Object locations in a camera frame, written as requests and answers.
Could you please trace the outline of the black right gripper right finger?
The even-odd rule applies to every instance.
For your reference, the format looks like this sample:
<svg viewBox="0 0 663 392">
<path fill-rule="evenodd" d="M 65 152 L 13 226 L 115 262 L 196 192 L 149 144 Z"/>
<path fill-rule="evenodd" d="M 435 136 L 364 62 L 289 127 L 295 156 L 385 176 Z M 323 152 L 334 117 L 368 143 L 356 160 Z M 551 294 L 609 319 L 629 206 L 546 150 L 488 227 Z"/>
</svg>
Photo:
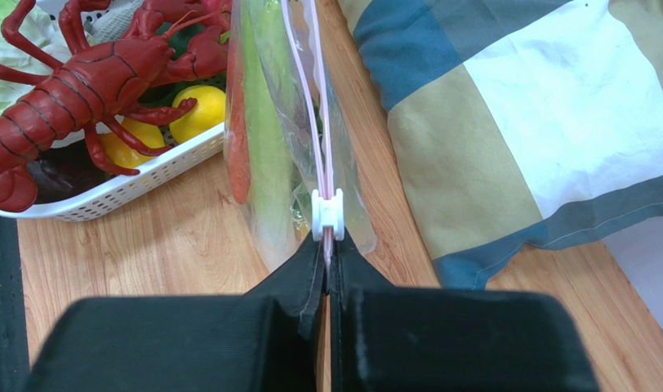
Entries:
<svg viewBox="0 0 663 392">
<path fill-rule="evenodd" d="M 572 317 L 543 293 L 398 287 L 351 237 L 331 260 L 334 391 L 597 391 Z"/>
</svg>

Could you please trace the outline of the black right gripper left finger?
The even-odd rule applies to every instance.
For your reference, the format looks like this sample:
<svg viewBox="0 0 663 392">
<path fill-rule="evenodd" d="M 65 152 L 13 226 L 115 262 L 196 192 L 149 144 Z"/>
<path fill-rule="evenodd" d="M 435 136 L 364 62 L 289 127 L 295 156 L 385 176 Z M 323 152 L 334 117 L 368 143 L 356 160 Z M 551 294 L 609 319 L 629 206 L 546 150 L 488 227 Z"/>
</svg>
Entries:
<svg viewBox="0 0 663 392">
<path fill-rule="evenodd" d="M 306 238 L 248 292 L 88 297 L 59 318 L 27 391 L 315 391 L 324 265 Z"/>
</svg>

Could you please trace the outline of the clear pink zip top bag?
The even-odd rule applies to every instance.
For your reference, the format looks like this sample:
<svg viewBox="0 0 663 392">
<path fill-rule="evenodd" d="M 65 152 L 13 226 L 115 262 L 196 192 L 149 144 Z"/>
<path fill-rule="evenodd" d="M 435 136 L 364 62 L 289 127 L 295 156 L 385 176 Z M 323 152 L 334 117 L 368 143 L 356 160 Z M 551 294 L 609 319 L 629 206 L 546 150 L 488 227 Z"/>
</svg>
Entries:
<svg viewBox="0 0 663 392">
<path fill-rule="evenodd" d="M 242 2 L 236 1 L 233 4 L 229 44 L 238 45 L 239 59 L 243 65 Z M 297 241 L 295 251 L 312 229 L 314 203 L 320 198 L 342 194 L 344 227 L 359 251 L 368 254 L 375 249 L 377 237 L 363 201 L 357 163 L 343 111 L 327 73 L 318 8 L 312 1 L 279 2 L 282 4 L 283 23 L 291 47 L 291 75 L 296 88 L 291 118 L 281 121 L 293 160 L 290 207 Z M 239 205 L 256 245 L 251 231 L 252 212 L 248 202 L 250 189 L 247 201 Z M 277 269 L 285 261 L 271 265 L 267 260 L 262 260 L 269 270 Z"/>
</svg>

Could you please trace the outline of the orange carrot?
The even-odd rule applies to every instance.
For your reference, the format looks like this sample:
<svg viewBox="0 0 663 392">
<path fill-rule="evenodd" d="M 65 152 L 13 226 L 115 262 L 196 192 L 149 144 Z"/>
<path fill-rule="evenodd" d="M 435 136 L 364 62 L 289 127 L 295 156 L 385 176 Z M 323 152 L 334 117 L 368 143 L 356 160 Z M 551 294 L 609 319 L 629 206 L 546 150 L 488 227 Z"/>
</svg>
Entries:
<svg viewBox="0 0 663 392">
<path fill-rule="evenodd" d="M 225 158 L 229 182 L 236 203 L 247 201 L 251 185 L 250 155 L 247 144 L 247 124 L 244 111 L 243 65 L 236 43 L 229 44 L 227 92 L 229 111 Z"/>
</svg>

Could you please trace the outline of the green celery stalk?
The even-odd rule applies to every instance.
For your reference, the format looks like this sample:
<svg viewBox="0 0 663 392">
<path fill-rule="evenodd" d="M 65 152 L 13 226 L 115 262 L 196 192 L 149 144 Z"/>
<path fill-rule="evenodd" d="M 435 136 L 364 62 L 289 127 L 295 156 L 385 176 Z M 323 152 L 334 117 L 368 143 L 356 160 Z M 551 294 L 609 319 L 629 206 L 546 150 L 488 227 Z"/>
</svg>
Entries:
<svg viewBox="0 0 663 392">
<path fill-rule="evenodd" d="M 251 164 L 251 231 L 271 265 L 296 249 L 291 216 L 293 160 L 281 121 L 291 118 L 296 88 L 291 47 L 279 1 L 243 1 L 245 119 Z"/>
</svg>

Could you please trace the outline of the white plastic basket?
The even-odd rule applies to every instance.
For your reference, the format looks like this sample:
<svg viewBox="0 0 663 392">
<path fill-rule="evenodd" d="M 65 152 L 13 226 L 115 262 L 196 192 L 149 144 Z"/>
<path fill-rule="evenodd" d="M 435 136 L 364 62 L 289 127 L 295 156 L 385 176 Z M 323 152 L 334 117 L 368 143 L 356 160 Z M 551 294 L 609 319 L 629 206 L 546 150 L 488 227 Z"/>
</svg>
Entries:
<svg viewBox="0 0 663 392">
<path fill-rule="evenodd" d="M 103 123 L 97 125 L 96 131 L 98 136 L 111 133 Z M 224 125 L 218 124 L 175 149 L 160 148 L 160 155 L 131 169 L 129 176 L 110 174 L 111 179 L 105 183 L 63 202 L 45 205 L 33 203 L 22 212 L 0 210 L 0 216 L 19 219 L 50 217 L 62 221 L 82 221 L 103 216 L 210 158 L 221 149 L 224 135 Z"/>
</svg>

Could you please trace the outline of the yellow bell pepper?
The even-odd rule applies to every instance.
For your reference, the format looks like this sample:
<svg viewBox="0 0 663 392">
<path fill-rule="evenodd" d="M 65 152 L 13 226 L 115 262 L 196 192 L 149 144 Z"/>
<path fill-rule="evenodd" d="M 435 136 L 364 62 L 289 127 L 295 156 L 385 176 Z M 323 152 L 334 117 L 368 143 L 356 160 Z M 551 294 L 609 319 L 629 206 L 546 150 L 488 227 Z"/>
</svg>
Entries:
<svg viewBox="0 0 663 392">
<path fill-rule="evenodd" d="M 176 107 L 182 100 L 188 98 L 196 99 L 196 106 L 185 116 L 168 125 L 172 138 L 178 144 L 204 133 L 225 120 L 226 94 L 221 89 L 207 85 L 188 87 L 176 95 L 172 106 Z M 129 118 L 124 118 L 121 125 L 150 148 L 166 145 L 157 126 Z M 134 169 L 151 159 L 126 145 L 112 132 L 100 134 L 99 138 L 108 158 L 120 167 Z"/>
</svg>

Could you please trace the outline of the checkered blue beige pillow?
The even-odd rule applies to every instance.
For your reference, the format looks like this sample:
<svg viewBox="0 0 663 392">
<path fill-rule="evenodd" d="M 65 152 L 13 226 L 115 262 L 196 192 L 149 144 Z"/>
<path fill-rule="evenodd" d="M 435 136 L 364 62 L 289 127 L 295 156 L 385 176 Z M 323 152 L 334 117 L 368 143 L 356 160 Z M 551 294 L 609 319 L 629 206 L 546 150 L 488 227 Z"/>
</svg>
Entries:
<svg viewBox="0 0 663 392">
<path fill-rule="evenodd" d="M 663 216 L 663 1 L 343 1 L 444 287 Z"/>
</svg>

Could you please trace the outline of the dark purple fruit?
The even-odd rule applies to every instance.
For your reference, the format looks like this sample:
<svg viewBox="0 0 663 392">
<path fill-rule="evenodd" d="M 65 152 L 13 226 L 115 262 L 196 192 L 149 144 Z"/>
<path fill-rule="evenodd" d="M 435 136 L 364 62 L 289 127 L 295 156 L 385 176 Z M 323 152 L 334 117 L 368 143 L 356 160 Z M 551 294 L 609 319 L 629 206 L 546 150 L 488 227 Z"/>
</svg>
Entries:
<svg viewBox="0 0 663 392">
<path fill-rule="evenodd" d="M 109 179 L 92 162 L 83 140 L 41 152 L 27 169 L 38 187 L 35 204 L 72 198 Z"/>
</svg>

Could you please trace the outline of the red toy lobster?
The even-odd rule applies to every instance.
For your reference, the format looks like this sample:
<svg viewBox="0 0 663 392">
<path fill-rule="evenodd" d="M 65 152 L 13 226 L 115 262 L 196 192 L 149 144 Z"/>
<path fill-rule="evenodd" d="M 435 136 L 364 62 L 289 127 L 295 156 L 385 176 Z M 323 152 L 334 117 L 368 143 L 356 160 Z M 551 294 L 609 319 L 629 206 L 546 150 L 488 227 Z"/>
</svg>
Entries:
<svg viewBox="0 0 663 392">
<path fill-rule="evenodd" d="M 225 71 L 228 47 L 221 36 L 229 23 L 220 11 L 201 1 L 145 1 L 126 32 L 109 42 L 90 44 L 81 15 L 109 6 L 106 1 L 69 1 L 59 26 L 70 57 L 57 60 L 20 31 L 34 1 L 20 1 L 1 25 L 3 38 L 52 69 L 32 74 L 0 64 L 0 80 L 32 89 L 0 114 L 0 210 L 22 212 L 33 205 L 38 187 L 27 164 L 56 140 L 82 131 L 92 162 L 100 170 L 129 176 L 131 169 L 111 162 L 96 127 L 106 125 L 129 147 L 155 157 L 150 148 L 118 122 L 124 116 L 155 126 L 187 114 L 196 100 L 176 107 L 143 106 L 139 99 L 151 87 L 209 78 Z"/>
</svg>

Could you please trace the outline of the grey toy fish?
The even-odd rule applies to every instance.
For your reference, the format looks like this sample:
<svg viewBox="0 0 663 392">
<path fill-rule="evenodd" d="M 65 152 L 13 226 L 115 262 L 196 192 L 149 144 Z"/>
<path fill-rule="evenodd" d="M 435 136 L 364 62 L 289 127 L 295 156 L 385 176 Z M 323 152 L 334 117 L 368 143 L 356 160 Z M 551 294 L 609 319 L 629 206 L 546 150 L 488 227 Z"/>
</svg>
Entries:
<svg viewBox="0 0 663 392">
<path fill-rule="evenodd" d="M 83 26 L 95 43 L 116 40 L 126 32 L 134 13 L 142 4 L 141 0 L 112 1 L 105 11 L 88 14 Z"/>
</svg>

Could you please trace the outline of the green cabbage leaf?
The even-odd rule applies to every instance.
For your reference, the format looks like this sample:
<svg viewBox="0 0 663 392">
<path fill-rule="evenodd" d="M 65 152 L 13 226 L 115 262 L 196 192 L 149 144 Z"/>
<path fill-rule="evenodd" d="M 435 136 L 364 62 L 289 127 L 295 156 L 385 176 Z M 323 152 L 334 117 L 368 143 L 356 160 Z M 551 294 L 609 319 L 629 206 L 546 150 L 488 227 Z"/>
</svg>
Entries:
<svg viewBox="0 0 663 392">
<path fill-rule="evenodd" d="M 0 64 L 30 74 L 51 74 L 52 69 L 49 66 L 13 47 L 2 37 L 1 23 L 15 9 L 16 5 L 16 1 L 0 1 Z M 35 46 L 40 47 L 57 60 L 65 62 L 70 57 L 58 22 L 40 7 L 36 6 L 24 18 L 20 31 Z M 31 89 L 30 85 L 0 80 L 0 114 Z"/>
</svg>

